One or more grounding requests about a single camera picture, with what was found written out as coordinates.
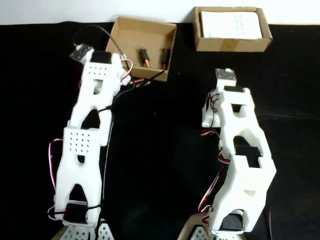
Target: black fabric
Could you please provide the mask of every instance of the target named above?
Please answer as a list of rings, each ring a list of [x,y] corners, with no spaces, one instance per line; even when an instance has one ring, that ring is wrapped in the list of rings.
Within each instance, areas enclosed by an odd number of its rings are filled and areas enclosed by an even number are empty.
[[[77,100],[82,66],[68,56],[82,26],[0,26],[2,72],[11,73],[2,79],[3,91],[16,104],[10,120],[19,139],[11,159],[26,175],[14,175],[23,201],[12,209],[24,225],[45,229],[41,239],[61,227],[47,218],[54,194],[47,149],[63,135]],[[196,213],[219,169],[217,140],[200,136],[201,108],[216,86],[215,68],[234,69],[238,85],[251,90],[277,168],[267,193],[274,239],[319,238],[320,27],[270,29],[274,40],[265,53],[195,52],[192,25],[178,24],[168,81],[118,99],[102,214],[116,240],[175,240]],[[88,28],[75,41],[104,50],[107,40]],[[57,170],[61,146],[53,148]],[[21,213],[22,203],[32,214]],[[267,239],[263,217],[248,236]]]

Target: perforated panel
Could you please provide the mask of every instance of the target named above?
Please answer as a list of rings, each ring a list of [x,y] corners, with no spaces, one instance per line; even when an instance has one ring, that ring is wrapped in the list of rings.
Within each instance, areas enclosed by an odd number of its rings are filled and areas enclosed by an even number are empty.
[[[209,237],[202,226],[195,228],[190,240],[209,240]]]
[[[105,80],[107,79],[110,67],[111,64],[86,62],[83,68],[82,77],[97,80]]]
[[[88,240],[89,232],[85,229],[76,227],[68,227],[60,240]]]
[[[63,141],[71,153],[87,156],[91,147],[97,145],[97,131],[68,128],[65,129]]]
[[[98,232],[98,240],[115,240],[108,224],[102,223],[100,225]]]

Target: white paper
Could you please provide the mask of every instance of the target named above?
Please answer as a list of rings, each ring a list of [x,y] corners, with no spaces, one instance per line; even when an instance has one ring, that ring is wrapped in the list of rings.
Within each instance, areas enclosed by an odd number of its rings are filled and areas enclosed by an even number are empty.
[[[256,12],[201,12],[204,38],[261,39]]]

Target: cardboard box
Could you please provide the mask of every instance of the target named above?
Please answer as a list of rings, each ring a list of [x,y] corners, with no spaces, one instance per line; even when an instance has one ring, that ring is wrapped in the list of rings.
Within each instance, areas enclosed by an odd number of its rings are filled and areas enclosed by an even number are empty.
[[[134,67],[131,74],[137,78],[149,79],[163,71],[161,64],[162,49],[169,48],[171,54],[167,70],[156,78],[156,80],[165,82],[170,69],[176,30],[177,26],[175,24],[120,16],[113,25],[111,36],[120,46],[127,59],[133,61]],[[139,49],[142,47],[147,50],[151,68],[145,67],[140,59]],[[106,51],[119,53],[111,39],[108,41]]]
[[[256,12],[259,19],[262,38],[237,39],[237,38],[205,38],[202,31],[200,12]],[[272,42],[272,35],[262,8],[244,7],[205,7],[194,8],[193,30],[195,48],[200,52],[264,52]]]

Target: white wall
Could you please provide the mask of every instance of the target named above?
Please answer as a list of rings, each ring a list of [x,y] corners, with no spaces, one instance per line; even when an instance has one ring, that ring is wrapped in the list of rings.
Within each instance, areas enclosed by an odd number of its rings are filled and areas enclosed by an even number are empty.
[[[320,24],[318,0],[0,0],[0,24],[113,22],[118,15],[191,22],[194,6],[260,7],[269,24]]]

